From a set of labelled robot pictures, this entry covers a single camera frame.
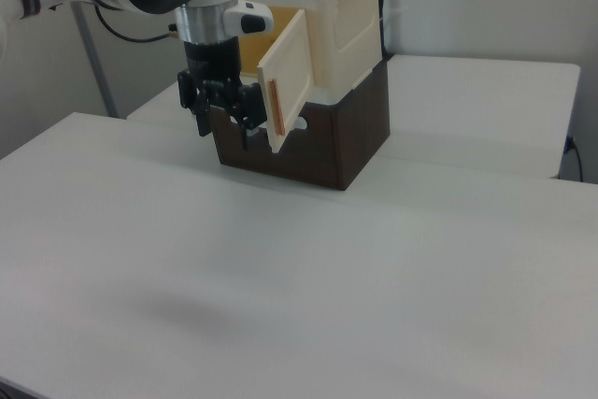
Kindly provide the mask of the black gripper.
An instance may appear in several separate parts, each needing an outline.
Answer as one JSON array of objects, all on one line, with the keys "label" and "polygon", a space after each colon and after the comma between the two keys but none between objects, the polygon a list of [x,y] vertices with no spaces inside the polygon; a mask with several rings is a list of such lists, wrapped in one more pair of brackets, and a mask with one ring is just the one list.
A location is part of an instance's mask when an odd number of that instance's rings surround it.
[{"label": "black gripper", "polygon": [[209,105],[231,109],[241,128],[242,149],[266,122],[263,92],[258,82],[242,85],[237,37],[212,44],[184,43],[187,68],[178,73],[179,101],[195,117],[199,136],[211,133]]}]

